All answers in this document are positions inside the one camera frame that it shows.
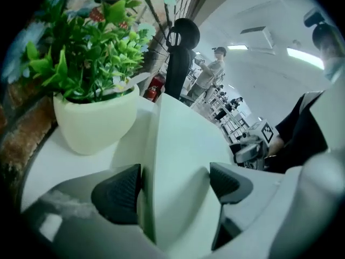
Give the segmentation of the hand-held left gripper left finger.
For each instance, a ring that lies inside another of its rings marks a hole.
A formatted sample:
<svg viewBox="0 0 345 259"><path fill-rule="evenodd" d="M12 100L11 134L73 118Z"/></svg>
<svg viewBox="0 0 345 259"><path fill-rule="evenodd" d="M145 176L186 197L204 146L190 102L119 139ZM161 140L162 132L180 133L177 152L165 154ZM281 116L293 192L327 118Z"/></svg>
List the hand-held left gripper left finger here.
<svg viewBox="0 0 345 259"><path fill-rule="evenodd" d="M139 225L141 166L66 180L23 211L56 256L161 256Z"/></svg>

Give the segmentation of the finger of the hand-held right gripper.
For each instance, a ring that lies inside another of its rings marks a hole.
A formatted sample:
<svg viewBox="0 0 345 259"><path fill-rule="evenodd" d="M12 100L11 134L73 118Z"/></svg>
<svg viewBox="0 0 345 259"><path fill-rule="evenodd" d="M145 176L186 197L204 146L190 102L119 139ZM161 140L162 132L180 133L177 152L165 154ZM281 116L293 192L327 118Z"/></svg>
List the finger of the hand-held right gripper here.
<svg viewBox="0 0 345 259"><path fill-rule="evenodd" d="M249 161L261 158L260 142L238 142L232 144L233 160L237 164L244 164Z"/></svg>

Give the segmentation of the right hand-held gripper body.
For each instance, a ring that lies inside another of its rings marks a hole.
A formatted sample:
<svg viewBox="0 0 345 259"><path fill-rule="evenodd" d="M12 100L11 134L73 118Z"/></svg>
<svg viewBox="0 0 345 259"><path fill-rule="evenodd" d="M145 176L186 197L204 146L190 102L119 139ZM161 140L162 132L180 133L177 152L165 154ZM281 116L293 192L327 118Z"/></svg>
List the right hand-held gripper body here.
<svg viewBox="0 0 345 259"><path fill-rule="evenodd" d="M243 145L246 149L255 145L255 149L251 149L251 155L244 161L244 167L264 169L265 158L268 156L269 147L277 135L277 132L267 120L258 121L249 127L243 133Z"/></svg>

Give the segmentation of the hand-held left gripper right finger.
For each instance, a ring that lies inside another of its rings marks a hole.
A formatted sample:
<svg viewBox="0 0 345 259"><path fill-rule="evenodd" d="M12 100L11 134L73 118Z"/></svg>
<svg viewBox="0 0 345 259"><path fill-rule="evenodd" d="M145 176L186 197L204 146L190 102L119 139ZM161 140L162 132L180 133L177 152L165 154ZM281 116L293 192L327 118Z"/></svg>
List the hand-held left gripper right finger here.
<svg viewBox="0 0 345 259"><path fill-rule="evenodd" d="M270 250L292 204L301 167L285 174L210 164L210 186L221 204L212 250Z"/></svg>

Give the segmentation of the white rectangular panel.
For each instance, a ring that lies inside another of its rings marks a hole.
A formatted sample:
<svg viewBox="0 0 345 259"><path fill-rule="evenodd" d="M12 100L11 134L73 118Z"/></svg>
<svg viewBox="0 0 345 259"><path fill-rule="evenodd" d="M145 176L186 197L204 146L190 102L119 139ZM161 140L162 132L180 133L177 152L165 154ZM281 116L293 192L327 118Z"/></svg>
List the white rectangular panel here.
<svg viewBox="0 0 345 259"><path fill-rule="evenodd" d="M212 162L229 163L220 130L180 101L140 98L132 128L116 144L112 166L139 163L139 220L168 259L211 253L221 205L210 186Z"/></svg>

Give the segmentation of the person's right forearm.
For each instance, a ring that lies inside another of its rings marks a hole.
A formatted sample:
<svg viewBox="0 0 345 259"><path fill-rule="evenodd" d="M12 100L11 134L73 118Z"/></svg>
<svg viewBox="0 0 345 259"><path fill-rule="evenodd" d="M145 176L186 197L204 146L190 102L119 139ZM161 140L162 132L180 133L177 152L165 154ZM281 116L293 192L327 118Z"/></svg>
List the person's right forearm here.
<svg viewBox="0 0 345 259"><path fill-rule="evenodd" d="M284 146L285 143L283 139L280 136L277 136L275 141L270 145L267 156L276 155L281 149L284 148Z"/></svg>

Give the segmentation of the black printed t-shirt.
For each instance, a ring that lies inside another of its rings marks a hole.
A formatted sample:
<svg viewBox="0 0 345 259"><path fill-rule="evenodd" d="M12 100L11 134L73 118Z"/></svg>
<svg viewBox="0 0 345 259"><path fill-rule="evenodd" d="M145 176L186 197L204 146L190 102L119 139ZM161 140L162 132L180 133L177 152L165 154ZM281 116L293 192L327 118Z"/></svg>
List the black printed t-shirt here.
<svg viewBox="0 0 345 259"><path fill-rule="evenodd" d="M289 168L302 166L312 156L328 149L325 138L310 112L322 91L304 93L291 112L276 125L285 146L276 155L267 156L266 171L284 174Z"/></svg>

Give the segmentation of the green plant in white pot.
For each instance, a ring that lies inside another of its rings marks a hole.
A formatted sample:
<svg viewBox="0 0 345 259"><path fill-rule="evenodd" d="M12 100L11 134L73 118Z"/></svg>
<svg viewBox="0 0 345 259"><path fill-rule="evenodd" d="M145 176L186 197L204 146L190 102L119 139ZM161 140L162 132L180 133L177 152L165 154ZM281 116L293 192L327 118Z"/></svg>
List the green plant in white pot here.
<svg viewBox="0 0 345 259"><path fill-rule="evenodd" d="M61 133L76 153L94 154L119 141L137 114L139 73L155 28L136 24L144 0L87 0L68 11L69 0L45 0L38 15L43 46L28 42L29 77L52 95ZM174 5L178 0L163 0Z"/></svg>

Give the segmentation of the blue face mask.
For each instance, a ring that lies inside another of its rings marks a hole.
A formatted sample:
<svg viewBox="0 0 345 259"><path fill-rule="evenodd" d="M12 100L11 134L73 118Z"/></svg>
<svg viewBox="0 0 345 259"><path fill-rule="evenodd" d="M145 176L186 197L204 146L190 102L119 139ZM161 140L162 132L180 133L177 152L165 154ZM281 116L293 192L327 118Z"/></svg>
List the blue face mask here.
<svg viewBox="0 0 345 259"><path fill-rule="evenodd" d="M331 58L324 62L324 77L330 82L335 83L342 74L342 69L345 66L344 58Z"/></svg>

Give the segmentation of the ceiling air conditioner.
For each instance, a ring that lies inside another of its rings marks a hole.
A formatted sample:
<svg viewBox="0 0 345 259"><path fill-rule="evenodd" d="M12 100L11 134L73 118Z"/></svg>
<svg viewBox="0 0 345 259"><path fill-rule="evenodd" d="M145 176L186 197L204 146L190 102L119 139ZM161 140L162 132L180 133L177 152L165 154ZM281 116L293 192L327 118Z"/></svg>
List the ceiling air conditioner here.
<svg viewBox="0 0 345 259"><path fill-rule="evenodd" d="M240 37L250 51L275 55L275 43L266 26L242 30Z"/></svg>

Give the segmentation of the black office chair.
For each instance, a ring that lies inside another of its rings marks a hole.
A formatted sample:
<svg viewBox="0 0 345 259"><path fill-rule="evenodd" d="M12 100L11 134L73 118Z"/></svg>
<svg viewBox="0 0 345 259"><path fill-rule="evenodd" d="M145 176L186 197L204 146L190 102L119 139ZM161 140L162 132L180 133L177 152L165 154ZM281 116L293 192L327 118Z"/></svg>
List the black office chair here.
<svg viewBox="0 0 345 259"><path fill-rule="evenodd" d="M166 40L169 62L164 93L178 100L192 61L196 57L193 49L199 43L200 32L198 26L192 20L179 18L169 30L168 37L172 33L177 35L177 40L175 44L172 44L169 39Z"/></svg>

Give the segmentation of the red fire extinguisher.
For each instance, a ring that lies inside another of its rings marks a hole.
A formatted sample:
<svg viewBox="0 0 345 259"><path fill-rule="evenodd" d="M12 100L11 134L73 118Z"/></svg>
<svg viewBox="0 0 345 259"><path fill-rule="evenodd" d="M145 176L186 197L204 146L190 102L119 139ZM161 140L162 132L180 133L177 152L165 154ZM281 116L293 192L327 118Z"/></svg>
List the red fire extinguisher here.
<svg viewBox="0 0 345 259"><path fill-rule="evenodd" d="M153 103L156 102L157 98L162 92L162 87L165 85L165 77L158 73L150 82L149 87L146 89L144 93L144 98Z"/></svg>

